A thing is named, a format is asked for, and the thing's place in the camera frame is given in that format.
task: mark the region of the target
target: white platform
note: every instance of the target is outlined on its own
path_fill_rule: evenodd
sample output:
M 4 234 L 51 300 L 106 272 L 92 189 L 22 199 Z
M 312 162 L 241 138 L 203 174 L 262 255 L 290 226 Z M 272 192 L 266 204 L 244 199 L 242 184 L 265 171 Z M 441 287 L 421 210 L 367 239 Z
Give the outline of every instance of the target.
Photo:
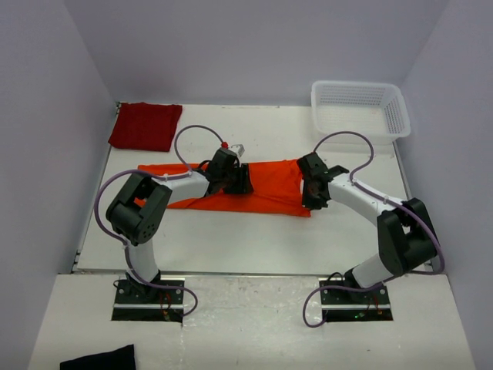
M 445 276 L 391 282 L 394 321 L 318 329 L 301 320 L 315 277 L 187 278 L 200 301 L 183 327 L 110 321 L 113 280 L 57 277 L 29 370 L 53 370 L 60 362 L 130 344 L 136 346 L 139 370 L 475 368 Z M 308 312 L 310 320 L 320 319 L 318 295 Z
M 203 124 L 229 143 L 242 143 L 243 161 L 299 158 L 317 141 L 310 107 L 185 105 L 179 128 Z M 219 147 L 215 136 L 192 129 L 180 137 L 181 153 L 190 162 L 209 159 Z M 364 146 L 320 148 L 329 167 L 348 169 L 368 158 Z M 177 163 L 175 153 L 112 149 L 104 180 L 139 164 Z M 389 195 L 405 198 L 392 146 L 381 148 L 358 175 Z M 116 181 L 102 199 L 106 210 L 124 180 Z M 282 215 L 167 210 L 154 237 L 156 262 L 164 271 L 236 274 L 328 274 L 346 271 L 377 252 L 377 231 L 363 217 L 337 203 L 312 212 L 311 218 Z M 107 237 L 92 216 L 79 258 L 82 271 L 122 271 L 119 243 Z

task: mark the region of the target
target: metal base plate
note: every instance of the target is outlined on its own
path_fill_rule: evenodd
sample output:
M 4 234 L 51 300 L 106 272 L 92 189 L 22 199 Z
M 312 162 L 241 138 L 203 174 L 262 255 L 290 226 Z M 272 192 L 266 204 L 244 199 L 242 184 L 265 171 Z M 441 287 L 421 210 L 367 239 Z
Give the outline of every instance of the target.
M 159 280 L 154 284 L 184 287 L 184 280 Z M 183 321 L 183 290 L 143 290 L 130 281 L 118 280 L 112 321 Z
M 331 285 L 343 286 L 344 281 L 341 279 L 320 281 L 321 287 Z M 367 293 L 353 294 L 328 288 L 320 292 L 320 301 L 326 322 L 393 320 L 386 287 Z

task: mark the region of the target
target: plastic basket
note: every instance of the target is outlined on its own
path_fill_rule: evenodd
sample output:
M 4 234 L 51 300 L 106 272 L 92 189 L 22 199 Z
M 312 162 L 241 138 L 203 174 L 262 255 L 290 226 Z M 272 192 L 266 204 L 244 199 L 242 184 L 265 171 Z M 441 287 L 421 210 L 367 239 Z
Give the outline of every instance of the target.
M 373 144 L 385 145 L 411 132 L 401 91 L 388 83 L 317 81 L 312 85 L 311 106 L 315 127 L 322 135 L 357 131 Z M 350 135 L 330 141 L 362 143 Z

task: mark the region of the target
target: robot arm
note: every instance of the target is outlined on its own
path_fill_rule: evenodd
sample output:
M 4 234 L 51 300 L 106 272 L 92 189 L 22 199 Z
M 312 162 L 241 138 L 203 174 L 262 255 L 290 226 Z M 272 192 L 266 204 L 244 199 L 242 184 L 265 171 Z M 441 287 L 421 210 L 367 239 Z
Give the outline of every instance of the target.
M 437 255 L 433 242 L 424 230 L 402 210 L 387 202 L 390 200 L 402 204 L 433 231 L 426 207 L 420 200 L 413 198 L 403 201 L 365 185 L 365 188 L 384 200 L 371 197 L 352 184 L 348 170 L 341 166 L 327 168 L 316 153 L 300 158 L 297 164 L 304 179 L 304 207 L 320 210 L 327 207 L 329 200 L 335 200 L 358 212 L 377 227 L 378 254 L 346 272 L 344 277 L 347 286 L 372 287 L 389 278 L 406 274 Z
M 225 193 L 251 193 L 248 165 L 240 164 L 242 145 L 219 148 L 207 161 L 207 168 L 198 168 L 190 176 L 154 180 L 149 174 L 134 173 L 106 211 L 113 231 L 129 241 L 129 258 L 133 270 L 145 281 L 159 280 L 154 259 L 153 236 L 168 204 L 190 198 L 207 197 L 223 190 Z M 134 284 L 139 279 L 129 269 Z

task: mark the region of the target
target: red cloth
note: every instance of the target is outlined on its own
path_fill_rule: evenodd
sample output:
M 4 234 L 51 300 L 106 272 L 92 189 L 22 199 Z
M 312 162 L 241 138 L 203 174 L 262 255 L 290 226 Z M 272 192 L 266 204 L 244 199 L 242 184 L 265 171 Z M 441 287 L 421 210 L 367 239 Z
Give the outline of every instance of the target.
M 182 106 L 123 103 L 108 140 L 115 148 L 169 152 Z
M 139 170 L 156 175 L 174 175 L 187 171 L 183 164 L 140 165 Z M 310 210 L 301 205 L 300 184 L 302 180 L 296 160 L 249 163 L 251 194 L 224 194 L 219 192 L 204 198 L 187 199 L 168 208 L 194 210 L 228 210 L 255 212 L 259 214 L 287 214 L 309 217 Z

